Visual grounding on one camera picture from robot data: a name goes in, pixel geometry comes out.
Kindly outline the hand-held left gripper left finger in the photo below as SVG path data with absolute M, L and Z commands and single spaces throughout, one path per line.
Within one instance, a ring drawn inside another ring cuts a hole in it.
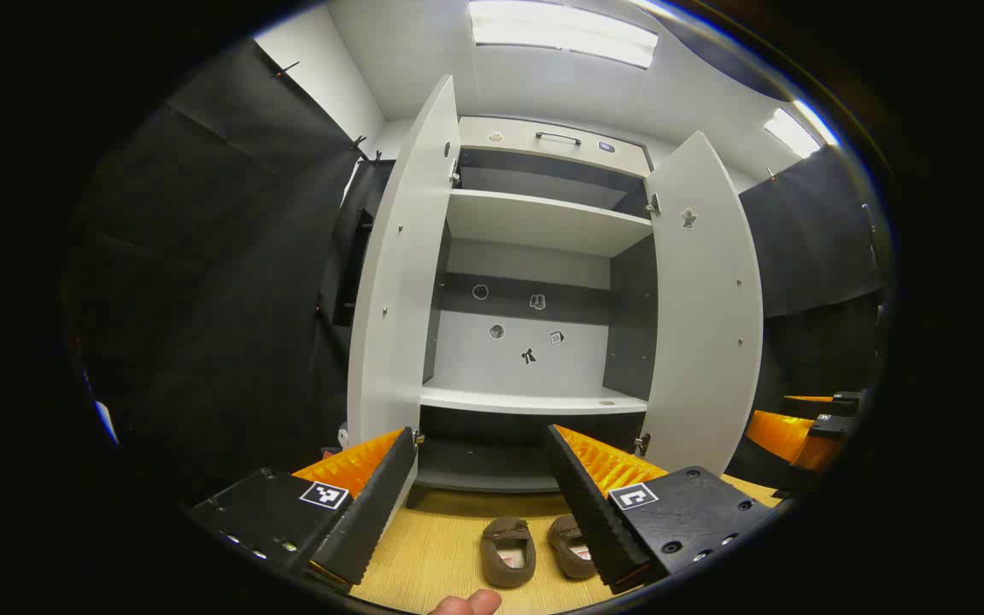
M 259 468 L 188 517 L 278 575 L 351 590 L 411 486 L 418 440 L 405 427 L 297 472 Z

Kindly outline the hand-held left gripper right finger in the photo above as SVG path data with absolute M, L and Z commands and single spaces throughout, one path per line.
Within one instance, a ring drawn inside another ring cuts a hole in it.
M 665 471 L 593 437 L 550 425 L 552 475 L 615 594 L 683 580 L 734 552 L 776 517 L 703 467 Z

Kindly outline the brown fuzzy shoe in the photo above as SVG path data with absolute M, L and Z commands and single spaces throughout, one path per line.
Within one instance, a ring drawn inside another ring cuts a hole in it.
M 547 539 L 555 563 L 564 577 L 582 581 L 597 575 L 589 545 L 586 544 L 581 526 L 573 515 L 556 518 L 550 525 Z
M 526 520 L 500 517 L 489 522 L 479 541 L 485 581 L 512 589 L 529 583 L 536 572 L 536 546 Z

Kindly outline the white shoe cabinet door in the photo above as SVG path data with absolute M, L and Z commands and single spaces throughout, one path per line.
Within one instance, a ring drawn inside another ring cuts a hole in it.
M 440 78 L 395 157 L 360 273 L 348 362 L 348 437 L 417 427 L 442 229 L 460 154 L 454 79 Z
M 656 347 L 645 458 L 722 475 L 753 413 L 763 292 L 753 231 L 714 145 L 695 132 L 645 179 Z

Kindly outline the white shoe cabinet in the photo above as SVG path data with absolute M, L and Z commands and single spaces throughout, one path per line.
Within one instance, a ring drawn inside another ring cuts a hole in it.
M 657 299 L 645 179 L 461 145 L 427 328 L 418 486 L 553 493 L 551 424 L 644 449 Z

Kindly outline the white cabinet drawer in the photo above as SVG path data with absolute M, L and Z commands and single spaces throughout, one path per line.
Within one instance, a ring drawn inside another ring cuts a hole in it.
M 582 140 L 582 145 L 577 147 L 570 143 L 557 143 L 552 139 L 535 139 L 536 132 L 578 137 Z M 469 150 L 549 157 L 602 168 L 632 178 L 647 178 L 653 171 L 651 156 L 644 145 L 550 122 L 462 115 L 460 142 L 462 147 Z

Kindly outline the ceiling light panel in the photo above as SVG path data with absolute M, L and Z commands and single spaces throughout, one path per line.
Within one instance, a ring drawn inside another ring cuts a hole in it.
M 659 35 L 617 17 L 535 0 L 470 0 L 477 45 L 524 46 L 578 52 L 648 69 Z
M 841 141 L 827 121 L 801 100 L 789 108 L 777 108 L 763 128 L 800 159 L 808 159 L 822 148 L 839 148 Z

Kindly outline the black backdrop cloth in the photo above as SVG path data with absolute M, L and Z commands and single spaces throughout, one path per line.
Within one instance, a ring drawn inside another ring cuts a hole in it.
M 443 75 L 403 92 L 415 117 Z M 375 106 L 351 59 L 296 76 L 247 40 L 200 67 L 99 164 L 67 262 L 67 310 L 114 432 L 195 501 L 251 470 L 295 472 L 348 434 L 360 273 L 397 149 L 370 159 L 328 102 Z M 760 266 L 751 418 L 785 395 L 863 388 L 883 279 L 862 179 L 822 148 L 737 191 Z M 793 467 L 746 436 L 726 472 Z

